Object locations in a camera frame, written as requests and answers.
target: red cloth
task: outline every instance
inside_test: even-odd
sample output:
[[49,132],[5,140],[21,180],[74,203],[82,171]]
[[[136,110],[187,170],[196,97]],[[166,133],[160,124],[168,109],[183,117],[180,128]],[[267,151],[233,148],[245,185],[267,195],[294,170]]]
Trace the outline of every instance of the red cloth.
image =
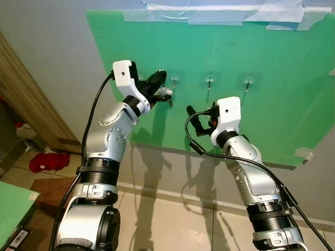
[[67,166],[70,160],[68,153],[39,153],[29,163],[29,168],[34,173],[38,173],[43,170],[60,170],[64,166]]

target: green backdrop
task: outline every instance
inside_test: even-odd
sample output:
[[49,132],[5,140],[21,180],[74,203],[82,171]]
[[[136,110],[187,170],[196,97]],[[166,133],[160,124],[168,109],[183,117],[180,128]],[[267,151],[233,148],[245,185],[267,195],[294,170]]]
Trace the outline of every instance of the green backdrop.
[[[240,133],[259,148],[266,162],[298,165],[300,147],[314,148],[334,124],[335,16],[309,31],[266,30],[267,23],[243,26],[188,25],[176,22],[125,22],[122,12],[88,10],[107,72],[112,63],[135,61],[146,79],[157,69],[177,74],[173,107],[159,103],[140,117],[131,140],[189,150],[186,106],[204,110],[223,97],[241,98]],[[215,82],[207,91],[205,79]],[[245,93],[244,79],[254,78]],[[117,100],[122,100],[115,83]],[[206,149],[209,137],[199,142]]]

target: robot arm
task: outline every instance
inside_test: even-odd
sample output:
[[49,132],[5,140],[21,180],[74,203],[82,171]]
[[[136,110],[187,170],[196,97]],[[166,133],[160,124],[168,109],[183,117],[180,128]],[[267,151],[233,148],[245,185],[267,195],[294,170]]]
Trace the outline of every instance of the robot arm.
[[139,81],[134,62],[113,63],[116,86],[124,100],[105,113],[99,127],[87,137],[87,161],[79,167],[80,182],[75,186],[60,223],[57,251],[116,250],[120,214],[117,201],[119,165],[126,149],[126,139],[141,114],[157,101],[171,98],[172,91],[161,88],[165,71],[157,71],[146,81]]
[[[238,134],[241,119],[238,97],[218,100],[208,114],[211,128],[206,132],[213,145],[221,147],[224,155],[246,158],[263,165],[260,151],[245,136]],[[191,123],[195,125],[197,134],[201,134],[200,122],[193,118]],[[292,218],[292,210],[283,201],[275,180],[256,165],[243,161],[226,163],[253,225],[255,247],[258,250],[308,251]]]

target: green board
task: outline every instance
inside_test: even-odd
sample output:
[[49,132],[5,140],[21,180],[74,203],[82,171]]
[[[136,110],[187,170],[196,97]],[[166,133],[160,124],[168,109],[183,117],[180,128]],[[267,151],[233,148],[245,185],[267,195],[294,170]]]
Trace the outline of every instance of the green board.
[[[266,23],[126,22],[122,12],[101,10],[86,15],[107,72],[114,61],[128,59],[143,79],[164,69],[171,87],[171,75],[179,76],[173,107],[157,104],[140,117],[131,138],[135,142],[189,150],[186,106],[200,111],[220,98],[238,96],[240,133],[259,148],[264,161],[297,166],[303,159],[295,150],[313,149],[334,124],[334,77],[328,73],[335,67],[335,16],[309,31],[278,31],[266,30]],[[215,80],[210,91],[208,75]],[[246,93],[248,76],[254,83]],[[199,142],[213,149],[209,137]]]
[[0,181],[0,248],[26,215],[39,193]]

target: barcode label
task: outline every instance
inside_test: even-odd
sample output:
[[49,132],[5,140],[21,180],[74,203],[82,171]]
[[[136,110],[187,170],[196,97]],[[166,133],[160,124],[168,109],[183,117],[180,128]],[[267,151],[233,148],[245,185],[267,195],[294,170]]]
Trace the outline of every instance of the barcode label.
[[28,234],[29,234],[28,231],[21,230],[9,246],[10,247],[18,247],[21,244],[21,242],[24,240],[24,238],[26,238],[26,236]]

